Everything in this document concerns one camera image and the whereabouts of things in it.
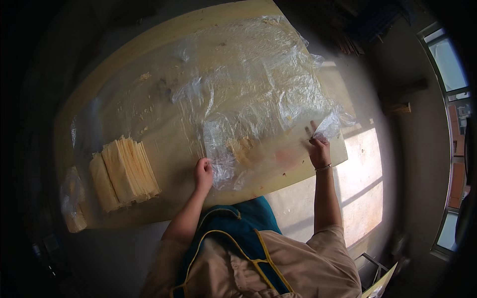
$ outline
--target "shirt sleeve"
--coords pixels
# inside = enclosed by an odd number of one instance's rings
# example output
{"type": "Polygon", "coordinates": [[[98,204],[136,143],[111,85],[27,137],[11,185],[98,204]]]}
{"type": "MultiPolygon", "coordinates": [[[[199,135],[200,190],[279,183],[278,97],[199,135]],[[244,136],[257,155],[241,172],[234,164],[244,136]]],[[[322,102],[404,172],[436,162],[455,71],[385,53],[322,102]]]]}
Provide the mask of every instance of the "shirt sleeve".
{"type": "Polygon", "coordinates": [[[141,298],[169,297],[186,247],[173,240],[161,240],[146,276],[141,298]]]}
{"type": "Polygon", "coordinates": [[[324,227],[316,232],[306,244],[344,274],[349,279],[350,285],[361,292],[358,269],[346,249],[343,227],[339,225],[324,227]]]}

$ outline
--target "window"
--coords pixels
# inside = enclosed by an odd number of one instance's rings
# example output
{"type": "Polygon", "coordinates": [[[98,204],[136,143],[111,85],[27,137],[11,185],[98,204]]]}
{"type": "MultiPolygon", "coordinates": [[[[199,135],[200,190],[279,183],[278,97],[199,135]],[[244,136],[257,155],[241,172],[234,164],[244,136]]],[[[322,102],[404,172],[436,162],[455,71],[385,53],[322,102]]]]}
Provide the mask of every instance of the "window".
{"type": "Polygon", "coordinates": [[[472,113],[464,68],[444,28],[437,23],[418,34],[436,72],[447,108],[451,138],[451,173],[444,216],[433,249],[450,255],[456,251],[456,223],[460,206],[470,191],[464,166],[467,118],[472,113]]]}

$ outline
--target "teal apron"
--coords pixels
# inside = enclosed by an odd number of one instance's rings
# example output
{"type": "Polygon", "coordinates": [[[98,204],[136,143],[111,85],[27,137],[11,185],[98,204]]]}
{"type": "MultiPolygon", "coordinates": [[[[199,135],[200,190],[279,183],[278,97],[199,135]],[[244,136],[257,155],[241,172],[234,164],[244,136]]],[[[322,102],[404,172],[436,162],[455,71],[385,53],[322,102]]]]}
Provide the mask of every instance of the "teal apron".
{"type": "Polygon", "coordinates": [[[252,262],[269,288],[279,294],[293,292],[285,277],[270,258],[259,231],[271,230],[281,234],[277,221],[263,196],[233,206],[217,205],[199,220],[189,250],[184,254],[171,297],[187,297],[187,278],[200,253],[203,241],[211,237],[225,249],[252,262]]]}

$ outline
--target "wall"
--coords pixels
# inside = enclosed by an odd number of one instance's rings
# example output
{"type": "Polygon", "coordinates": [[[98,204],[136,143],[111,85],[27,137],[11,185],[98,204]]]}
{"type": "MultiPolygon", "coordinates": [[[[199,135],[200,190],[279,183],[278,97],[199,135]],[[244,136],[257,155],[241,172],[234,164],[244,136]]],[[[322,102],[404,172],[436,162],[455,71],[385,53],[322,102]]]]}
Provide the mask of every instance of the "wall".
{"type": "Polygon", "coordinates": [[[414,7],[413,26],[398,19],[383,43],[367,51],[381,74],[384,89],[426,78],[429,88],[408,94],[411,113],[396,119],[403,155],[403,227],[408,236],[407,255],[412,262],[403,272],[413,287],[429,293],[446,267],[430,254],[447,198],[450,173],[450,136],[446,107],[436,75],[416,33],[435,20],[414,7]]]}

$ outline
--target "plastic wrap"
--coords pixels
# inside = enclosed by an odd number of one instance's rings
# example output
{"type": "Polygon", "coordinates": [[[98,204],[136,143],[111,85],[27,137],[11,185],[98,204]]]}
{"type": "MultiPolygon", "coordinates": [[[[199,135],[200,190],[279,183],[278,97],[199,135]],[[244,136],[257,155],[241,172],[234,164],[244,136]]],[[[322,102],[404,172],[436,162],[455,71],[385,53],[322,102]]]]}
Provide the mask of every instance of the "plastic wrap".
{"type": "Polygon", "coordinates": [[[66,171],[66,176],[60,187],[61,211],[71,233],[82,231],[87,226],[80,207],[80,203],[84,201],[83,184],[76,167],[71,167],[66,171]]]}
{"type": "Polygon", "coordinates": [[[305,152],[310,120],[326,138],[339,133],[340,123],[353,123],[323,96],[316,78],[323,59],[304,42],[285,17],[264,16],[199,30],[149,52],[75,117],[78,171],[88,175],[91,154],[121,135],[144,142],[165,190],[202,156],[213,161],[217,190],[240,190],[292,167],[305,152]]]}

